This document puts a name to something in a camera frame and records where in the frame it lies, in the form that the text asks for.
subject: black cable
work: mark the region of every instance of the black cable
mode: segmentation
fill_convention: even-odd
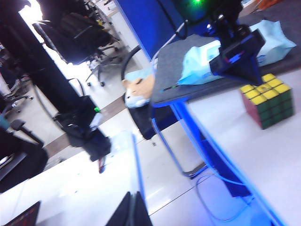
[[[64,132],[65,132],[66,134],[68,134],[70,137],[73,137],[73,138],[75,138],[75,139],[80,139],[80,140],[84,139],[83,137],[76,136],[76,135],[74,135],[74,134],[72,134],[72,133],[66,131],[66,130],[64,129],[64,127],[57,121],[57,119],[56,119],[54,116],[51,115],[50,111],[49,111],[49,110],[47,109],[47,107],[44,105],[44,103],[43,103],[43,101],[42,101],[42,99],[41,99],[41,97],[40,97],[40,95],[39,95],[39,93],[38,93],[38,90],[37,90],[37,88],[36,88],[36,85],[33,85],[33,91],[34,91],[34,93],[35,93],[35,95],[36,95],[36,97],[37,97],[39,103],[41,104],[43,110],[45,111],[45,113],[49,116],[49,118],[51,118],[51,120],[53,120],[53,121],[56,123],[56,125],[57,125],[62,131],[64,131]]]
[[[184,35],[180,35],[179,32],[177,32],[177,27],[175,26],[170,14],[167,12],[166,8],[164,7],[163,3],[161,2],[161,0],[157,0],[158,4],[160,5],[163,13],[165,14],[165,16],[167,17],[170,25],[173,27],[173,30],[174,30],[174,33],[176,34],[177,37],[179,37],[180,39],[184,40],[187,38],[187,35],[188,35],[188,27],[187,27],[187,22],[185,20],[185,18],[182,16],[183,18],[183,21],[185,23],[185,26],[184,26]]]
[[[72,78],[72,79],[67,79],[67,81],[71,81],[71,80],[73,80],[73,79],[76,79],[76,80],[79,82],[79,86],[80,86],[81,92],[82,92],[83,96],[85,96],[86,93],[85,93],[85,91],[84,91],[84,87],[83,87],[83,85],[81,84],[81,82],[79,81],[79,79],[77,79],[77,78]]]

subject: blue cable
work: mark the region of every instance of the blue cable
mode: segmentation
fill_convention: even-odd
[[[201,177],[197,180],[197,182],[196,182],[197,195],[198,195],[199,199],[201,200],[201,202],[203,203],[203,205],[204,205],[206,211],[207,211],[214,219],[216,219],[216,220],[218,220],[218,221],[221,221],[221,222],[224,222],[224,223],[226,223],[226,222],[231,222],[231,221],[237,219],[237,218],[238,218],[238,217],[239,217],[239,216],[240,216],[240,215],[241,215],[248,207],[250,207],[250,204],[251,204],[251,202],[255,199],[255,197],[252,196],[252,197],[250,198],[250,200],[248,200],[247,202],[243,199],[243,201],[246,203],[246,205],[245,205],[242,209],[240,209],[234,216],[232,216],[232,217],[230,217],[230,218],[228,218],[228,219],[220,219],[219,217],[217,217],[216,215],[214,215],[214,214],[211,212],[211,210],[210,210],[210,209],[208,208],[208,206],[206,205],[204,199],[202,198],[202,196],[201,196],[201,194],[200,194],[200,192],[199,192],[199,190],[198,190],[198,185],[199,185],[200,183],[204,182],[206,179],[212,177],[212,176],[215,176],[215,174],[206,174],[206,175],[201,176]],[[205,180],[203,180],[202,182],[199,182],[199,181],[200,181],[202,178],[204,178],[204,177],[207,177],[207,178],[206,178]]]

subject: blue light strip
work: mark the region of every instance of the blue light strip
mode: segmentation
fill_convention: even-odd
[[[143,198],[144,202],[146,202],[143,178],[142,178],[142,171],[141,171],[141,164],[139,161],[139,154],[138,154],[137,145],[136,145],[136,137],[134,134],[132,134],[132,138],[133,138],[134,153],[135,153],[135,158],[136,158],[136,167],[137,167],[137,171],[138,171],[138,181],[139,181],[140,193],[141,193],[141,197]]]
[[[178,107],[183,107],[184,113],[186,112],[187,115],[183,116],[183,118],[192,118],[189,114],[185,103],[182,102],[182,105],[178,105]],[[270,218],[273,220],[273,223],[278,226],[285,226],[287,224],[284,224],[283,220],[280,219],[279,216],[277,216],[273,211],[268,202],[256,191],[256,189],[252,186],[252,184],[248,181],[247,177],[232,163],[232,161],[227,157],[225,152],[222,150],[222,148],[215,142],[215,140],[212,138],[212,136],[205,130],[204,126],[199,122],[198,125],[193,120],[192,126],[197,126],[200,131],[203,133],[203,135],[206,137],[210,145],[214,148],[216,153],[221,157],[221,159],[224,161],[224,163],[232,170],[232,172],[246,185],[246,187],[252,192],[252,194],[255,196],[255,198],[259,201],[261,206],[266,210],[266,212],[269,214]]]

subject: blue panel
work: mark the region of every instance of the blue panel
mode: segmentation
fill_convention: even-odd
[[[161,0],[176,27],[183,19],[171,0]],[[115,0],[131,25],[142,49],[149,59],[174,34],[174,30],[156,0]]]

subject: white desk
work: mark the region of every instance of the white desk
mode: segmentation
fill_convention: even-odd
[[[284,225],[301,225],[301,70],[279,77],[293,88],[295,115],[261,130],[238,89],[193,100],[188,108],[238,177]]]
[[[41,200],[37,225],[105,225],[126,192],[141,190],[132,134],[122,132],[112,144],[103,174],[98,173],[98,163],[81,152],[3,193],[0,224]]]

